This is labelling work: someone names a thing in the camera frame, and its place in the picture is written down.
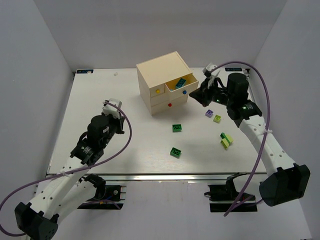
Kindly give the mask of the long teal lego brick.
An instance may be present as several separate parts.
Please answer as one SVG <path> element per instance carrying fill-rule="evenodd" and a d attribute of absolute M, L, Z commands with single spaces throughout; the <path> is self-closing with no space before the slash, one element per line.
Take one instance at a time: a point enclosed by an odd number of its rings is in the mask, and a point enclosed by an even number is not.
<path fill-rule="evenodd" d="M 175 89 L 182 88 L 186 84 L 186 80 L 184 78 L 180 78 L 175 85 Z"/>

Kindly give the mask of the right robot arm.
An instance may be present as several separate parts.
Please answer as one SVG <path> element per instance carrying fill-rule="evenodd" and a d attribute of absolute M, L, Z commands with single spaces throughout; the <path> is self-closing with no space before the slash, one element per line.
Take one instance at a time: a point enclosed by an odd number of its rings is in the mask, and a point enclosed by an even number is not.
<path fill-rule="evenodd" d="M 240 72 L 232 72 L 224 86 L 209 71 L 205 80 L 189 95 L 201 105 L 215 102 L 226 106 L 227 114 L 257 151 L 268 175 L 259 185 L 262 200 L 270 207 L 304 196 L 311 175 L 309 168 L 288 156 L 269 129 L 259 107 L 249 99 L 249 82 Z"/>

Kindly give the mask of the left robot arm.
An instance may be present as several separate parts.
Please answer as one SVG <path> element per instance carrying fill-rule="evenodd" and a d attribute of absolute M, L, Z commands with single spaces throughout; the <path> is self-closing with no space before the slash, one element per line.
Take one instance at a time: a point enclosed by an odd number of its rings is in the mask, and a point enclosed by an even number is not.
<path fill-rule="evenodd" d="M 105 197 L 106 181 L 87 172 L 103 156 L 112 137 L 124 133 L 124 121 L 123 116 L 116 118 L 112 114 L 91 119 L 61 168 L 61 177 L 50 180 L 39 195 L 15 208 L 20 230 L 32 240 L 50 240 L 58 230 L 58 223 L 82 203 Z"/>

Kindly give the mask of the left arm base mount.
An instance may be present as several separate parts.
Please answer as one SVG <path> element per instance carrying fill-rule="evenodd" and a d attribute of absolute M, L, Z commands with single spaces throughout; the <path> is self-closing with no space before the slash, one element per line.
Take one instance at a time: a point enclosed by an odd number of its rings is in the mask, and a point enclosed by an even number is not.
<path fill-rule="evenodd" d="M 82 183 L 90 183 L 94 188 L 94 195 L 82 203 L 81 210 L 121 210 L 126 199 L 126 186 L 107 184 L 106 181 L 96 175 L 82 176 L 77 186 Z"/>

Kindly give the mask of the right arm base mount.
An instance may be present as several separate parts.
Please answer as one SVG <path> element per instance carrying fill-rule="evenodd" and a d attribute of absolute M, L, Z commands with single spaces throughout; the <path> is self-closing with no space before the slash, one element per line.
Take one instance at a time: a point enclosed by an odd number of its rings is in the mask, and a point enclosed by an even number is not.
<path fill-rule="evenodd" d="M 226 178 L 224 184 L 211 184 L 208 186 L 208 191 L 204 193 L 204 196 L 209 198 L 209 207 L 211 213 L 224 213 L 232 205 L 239 192 L 236 190 L 234 179 L 248 175 L 247 173 L 236 173 Z M 242 205 L 236 207 L 232 212 L 249 213 L 257 212 L 258 208 L 255 204 L 256 197 L 254 195 L 243 193 L 237 203 L 250 197 L 248 201 Z"/>

